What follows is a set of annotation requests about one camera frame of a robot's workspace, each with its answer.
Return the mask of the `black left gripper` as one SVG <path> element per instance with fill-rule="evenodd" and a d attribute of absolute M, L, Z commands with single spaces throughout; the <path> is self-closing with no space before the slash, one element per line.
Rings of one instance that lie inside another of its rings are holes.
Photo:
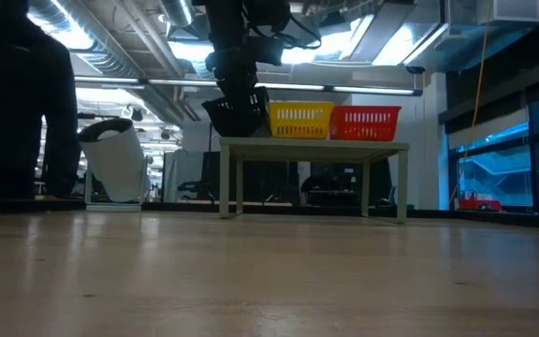
<path fill-rule="evenodd" d="M 257 77 L 255 58 L 250 50 L 246 47 L 230 47 L 213 51 L 206 57 L 205 65 L 213 73 L 222 93 L 228 97 L 226 133 L 238 135 L 242 126 L 244 134 L 253 134 L 258 128 L 258 111 L 256 94 L 251 92 Z M 241 117 L 242 100 L 238 96 L 248 94 L 249 100 Z"/>

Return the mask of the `black plastic basket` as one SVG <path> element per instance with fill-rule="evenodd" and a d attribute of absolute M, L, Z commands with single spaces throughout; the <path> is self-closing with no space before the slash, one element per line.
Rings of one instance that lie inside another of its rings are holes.
<path fill-rule="evenodd" d="M 258 111 L 258 128 L 256 129 L 257 131 L 262 126 L 266 125 L 267 116 L 269 113 L 270 100 L 268 96 L 268 91 L 265 87 L 255 87 L 251 93 L 256 94 L 256 98 L 257 98 L 257 104 L 256 104 L 256 108 Z M 218 98 L 211 101 L 205 101 L 202 104 L 202 107 L 210 116 L 214 129 L 222 137 L 243 137 L 243 138 L 251 137 L 256 131 L 253 134 L 244 134 L 242 132 L 241 125 L 240 125 L 241 131 L 238 135 L 228 135 L 226 133 L 226 100 L 227 98 L 223 97 L 223 98 Z M 242 108 L 241 108 L 241 117 L 242 117 L 242 113 L 247 105 L 249 96 L 246 100 L 244 100 L 242 96 L 241 100 L 242 100 Z"/>

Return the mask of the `yellow plastic basket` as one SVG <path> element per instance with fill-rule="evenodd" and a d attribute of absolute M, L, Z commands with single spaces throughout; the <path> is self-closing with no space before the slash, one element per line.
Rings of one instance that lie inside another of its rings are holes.
<path fill-rule="evenodd" d="M 276 139 L 326 139 L 335 105 L 326 101 L 273 101 L 269 128 Z"/>

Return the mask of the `red plastic basket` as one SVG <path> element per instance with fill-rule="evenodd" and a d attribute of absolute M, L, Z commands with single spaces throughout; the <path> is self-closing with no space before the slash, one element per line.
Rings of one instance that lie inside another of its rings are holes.
<path fill-rule="evenodd" d="M 335 140 L 392 141 L 400 106 L 335 106 L 329 138 Z"/>

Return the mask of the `grey cloth cover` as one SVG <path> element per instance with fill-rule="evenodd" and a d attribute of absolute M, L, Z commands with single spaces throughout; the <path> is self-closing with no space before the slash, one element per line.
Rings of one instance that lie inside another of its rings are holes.
<path fill-rule="evenodd" d="M 164 153 L 163 200 L 166 203 L 197 199 L 204 153 L 179 149 Z"/>

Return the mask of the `long ceiling light bar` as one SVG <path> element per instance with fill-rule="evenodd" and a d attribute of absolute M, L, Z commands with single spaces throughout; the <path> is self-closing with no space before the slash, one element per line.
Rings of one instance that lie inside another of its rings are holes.
<path fill-rule="evenodd" d="M 97 84 L 217 87 L 217 83 L 215 81 L 204 81 L 204 80 L 76 76 L 75 81 L 78 83 L 97 83 Z M 269 90 L 342 93 L 342 94 L 355 94 L 355 95 L 421 96 L 423 94 L 423 91 L 420 89 L 386 88 L 386 87 L 374 87 L 374 86 L 344 86 L 344 85 L 327 85 L 327 84 L 320 85 L 320 84 L 279 83 L 279 82 L 259 82 L 256 84 L 256 86 L 265 87 Z"/>

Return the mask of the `person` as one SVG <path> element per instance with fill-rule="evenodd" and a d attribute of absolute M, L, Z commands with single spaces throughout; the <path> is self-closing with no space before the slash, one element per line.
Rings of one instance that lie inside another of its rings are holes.
<path fill-rule="evenodd" d="M 46 192 L 71 194 L 80 146 L 69 52 L 27 16 L 29 0 L 0 0 L 0 199 L 32 199 L 36 166 Z"/>

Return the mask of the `red cart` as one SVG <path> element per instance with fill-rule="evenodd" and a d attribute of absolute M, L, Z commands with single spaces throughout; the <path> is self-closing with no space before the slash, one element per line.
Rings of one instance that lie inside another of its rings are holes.
<path fill-rule="evenodd" d="M 457 199 L 456 207 L 462 211 L 501 212 L 503 205 L 499 200 L 489 194 L 481 194 L 477 191 L 464 191 L 461 198 Z"/>

